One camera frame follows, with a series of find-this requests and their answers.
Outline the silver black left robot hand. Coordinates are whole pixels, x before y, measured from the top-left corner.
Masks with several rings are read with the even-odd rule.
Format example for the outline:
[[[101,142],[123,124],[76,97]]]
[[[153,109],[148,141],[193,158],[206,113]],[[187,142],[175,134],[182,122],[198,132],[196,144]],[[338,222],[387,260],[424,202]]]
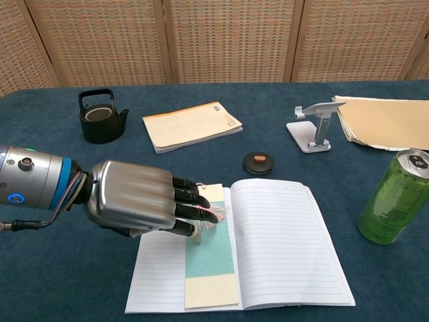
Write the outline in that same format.
[[[87,217],[127,237],[152,231],[198,235],[196,222],[217,224],[196,183],[152,166],[108,160],[90,174]]]

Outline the cream teal bookmark with tassel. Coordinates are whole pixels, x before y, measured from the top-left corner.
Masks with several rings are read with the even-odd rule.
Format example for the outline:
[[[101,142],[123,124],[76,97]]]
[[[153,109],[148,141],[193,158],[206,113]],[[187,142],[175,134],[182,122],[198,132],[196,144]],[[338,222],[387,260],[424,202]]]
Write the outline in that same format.
[[[196,232],[186,240],[184,308],[234,307],[240,300],[223,186],[197,188],[218,222],[191,221]]]

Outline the closed cream notepad orange edge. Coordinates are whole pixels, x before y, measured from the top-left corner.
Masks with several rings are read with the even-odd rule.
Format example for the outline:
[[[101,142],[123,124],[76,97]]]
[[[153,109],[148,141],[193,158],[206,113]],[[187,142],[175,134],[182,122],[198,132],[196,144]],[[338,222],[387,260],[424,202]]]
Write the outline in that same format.
[[[243,124],[218,101],[142,117],[156,154],[238,133]]]

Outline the dark blue table cloth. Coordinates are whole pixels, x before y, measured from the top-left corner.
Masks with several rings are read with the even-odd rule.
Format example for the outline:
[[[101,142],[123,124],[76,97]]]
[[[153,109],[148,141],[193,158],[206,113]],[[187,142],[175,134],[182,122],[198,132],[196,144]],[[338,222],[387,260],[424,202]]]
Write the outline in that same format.
[[[87,143],[77,88],[20,90],[0,98],[0,144],[75,159],[150,164],[194,182],[225,186],[248,174],[243,157],[270,154],[270,178],[307,185],[322,212],[355,307],[128,315],[125,303],[139,242],[101,229],[74,207],[47,229],[0,233],[0,322],[429,322],[429,207],[390,246],[365,239],[356,222],[392,153],[346,141],[332,117],[332,148],[303,154],[289,133],[296,106],[333,96],[429,99],[429,80],[351,83],[181,84],[115,87],[128,109],[125,133]],[[241,133],[156,154],[142,117],[218,101]]]

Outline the black teapot lid wooden knob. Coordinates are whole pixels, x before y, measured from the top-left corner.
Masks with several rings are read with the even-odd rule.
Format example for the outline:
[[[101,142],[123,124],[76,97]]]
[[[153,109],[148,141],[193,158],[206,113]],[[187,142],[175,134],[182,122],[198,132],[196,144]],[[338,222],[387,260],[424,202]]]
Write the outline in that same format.
[[[251,152],[243,159],[243,167],[251,174],[264,175],[271,172],[274,159],[265,152]]]

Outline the woven folding screen panel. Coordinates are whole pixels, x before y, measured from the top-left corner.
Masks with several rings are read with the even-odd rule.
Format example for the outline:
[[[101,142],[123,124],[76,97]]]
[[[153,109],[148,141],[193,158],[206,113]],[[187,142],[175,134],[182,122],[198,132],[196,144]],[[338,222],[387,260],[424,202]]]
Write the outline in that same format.
[[[406,80],[428,80],[429,79],[429,31],[414,61],[406,75]]]
[[[172,82],[163,0],[25,0],[62,87]]]
[[[27,2],[0,0],[0,97],[59,84]]]
[[[303,0],[292,82],[404,80],[429,0]]]
[[[172,83],[288,83],[306,0],[162,0]]]

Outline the open lined notebook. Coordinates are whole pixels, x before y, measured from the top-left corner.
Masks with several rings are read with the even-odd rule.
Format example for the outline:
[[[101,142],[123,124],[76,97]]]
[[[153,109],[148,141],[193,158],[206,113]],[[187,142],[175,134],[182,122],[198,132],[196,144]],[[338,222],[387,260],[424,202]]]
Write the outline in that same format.
[[[307,186],[254,178],[223,186],[223,190],[239,304],[186,310],[188,237],[154,232],[141,237],[126,313],[355,304],[322,214]]]

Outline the silver folding phone stand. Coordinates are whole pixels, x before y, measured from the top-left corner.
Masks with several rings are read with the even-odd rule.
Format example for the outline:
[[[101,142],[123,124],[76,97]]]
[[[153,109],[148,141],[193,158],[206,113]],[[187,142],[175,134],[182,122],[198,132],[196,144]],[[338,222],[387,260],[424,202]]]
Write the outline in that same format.
[[[296,119],[304,119],[306,116],[314,115],[318,118],[318,125],[311,121],[299,121],[286,124],[286,129],[297,143],[303,153],[327,152],[331,144],[326,135],[330,125],[331,115],[339,110],[345,102],[329,102],[313,104],[305,109],[297,106],[294,109]]]

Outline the green drink can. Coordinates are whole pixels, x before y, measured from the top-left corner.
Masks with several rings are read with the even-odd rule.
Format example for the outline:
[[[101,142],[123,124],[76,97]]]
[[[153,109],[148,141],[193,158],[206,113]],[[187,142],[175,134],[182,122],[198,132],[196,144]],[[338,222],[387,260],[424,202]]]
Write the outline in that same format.
[[[389,245],[429,202],[429,153],[399,151],[362,211],[357,228],[371,242]]]

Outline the manila paper folder stack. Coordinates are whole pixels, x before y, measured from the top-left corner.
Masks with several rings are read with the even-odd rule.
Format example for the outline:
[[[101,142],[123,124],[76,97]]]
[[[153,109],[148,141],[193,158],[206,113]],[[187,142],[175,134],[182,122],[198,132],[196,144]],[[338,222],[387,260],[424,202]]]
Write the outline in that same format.
[[[429,100],[334,96],[349,142],[372,148],[429,151]]]

